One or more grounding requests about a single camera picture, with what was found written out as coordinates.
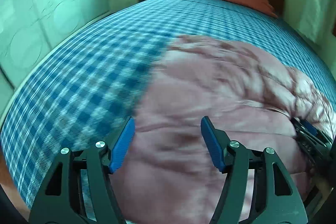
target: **pink comforter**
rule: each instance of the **pink comforter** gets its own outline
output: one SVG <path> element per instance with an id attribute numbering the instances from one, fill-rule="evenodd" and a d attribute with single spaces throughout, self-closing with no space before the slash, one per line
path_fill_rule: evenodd
<path id="1" fill-rule="evenodd" d="M 312 81 L 253 45 L 181 36 L 152 71 L 136 112 L 136 132 L 112 185 L 126 219 L 137 224 L 209 223 L 225 181 L 200 133 L 203 116 L 247 148 L 273 147 L 302 197 L 310 166 L 291 117 L 335 136 L 336 116 Z M 253 192 L 249 173 L 241 219 Z"/>

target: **blue gripper pad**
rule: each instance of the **blue gripper pad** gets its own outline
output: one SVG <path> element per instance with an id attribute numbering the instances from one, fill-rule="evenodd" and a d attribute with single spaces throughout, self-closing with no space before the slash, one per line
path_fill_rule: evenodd
<path id="1" fill-rule="evenodd" d="M 114 173 L 123 164 L 128 147 L 133 139 L 134 132 L 134 119 L 130 118 L 111 151 L 111 162 L 109 165 L 111 173 Z"/>
<path id="2" fill-rule="evenodd" d="M 206 117 L 203 117 L 201 120 L 201 133 L 203 139 L 209 150 L 213 165 L 222 172 L 225 168 L 223 149 L 217 141 L 213 130 L 215 130 L 213 126 L 209 124 Z"/>
<path id="3" fill-rule="evenodd" d="M 300 120 L 300 123 L 309 131 L 309 133 L 315 137 L 317 136 L 317 130 L 312 124 L 308 123 L 306 120 Z"/>

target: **curtain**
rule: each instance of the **curtain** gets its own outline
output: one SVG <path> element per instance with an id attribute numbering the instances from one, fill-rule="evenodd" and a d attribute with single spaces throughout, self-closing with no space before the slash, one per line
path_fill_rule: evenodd
<path id="1" fill-rule="evenodd" d="M 330 0 L 306 0 L 298 31 L 314 43 L 319 42 Z"/>

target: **metal screw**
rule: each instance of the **metal screw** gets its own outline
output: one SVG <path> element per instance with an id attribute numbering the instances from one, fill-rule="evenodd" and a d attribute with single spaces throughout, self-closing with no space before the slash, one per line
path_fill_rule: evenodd
<path id="1" fill-rule="evenodd" d="M 68 154 L 69 153 L 69 148 L 65 147 L 65 148 L 62 148 L 61 149 L 61 154 L 65 155 L 65 154 Z"/>
<path id="2" fill-rule="evenodd" d="M 239 142 L 237 142 L 237 141 L 231 141 L 230 142 L 230 146 L 232 146 L 232 147 L 239 147 Z"/>
<path id="3" fill-rule="evenodd" d="M 103 141 L 96 142 L 96 147 L 102 148 L 104 146 L 105 146 L 105 142 L 103 142 Z"/>
<path id="4" fill-rule="evenodd" d="M 268 148 L 266 148 L 266 152 L 267 152 L 268 154 L 274 154 L 274 149 L 271 148 L 271 147 L 268 147 Z"/>

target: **blue checkered bedsheet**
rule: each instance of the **blue checkered bedsheet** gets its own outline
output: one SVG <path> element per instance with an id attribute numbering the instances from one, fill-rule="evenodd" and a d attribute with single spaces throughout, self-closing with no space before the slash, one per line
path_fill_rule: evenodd
<path id="1" fill-rule="evenodd" d="M 336 106 L 330 71 L 281 20 L 222 0 L 147 0 L 100 20 L 63 44 L 13 102 L 1 145 L 28 207 L 62 147 L 84 149 L 132 114 L 149 81 L 151 63 L 179 34 L 263 48 L 309 75 Z"/>

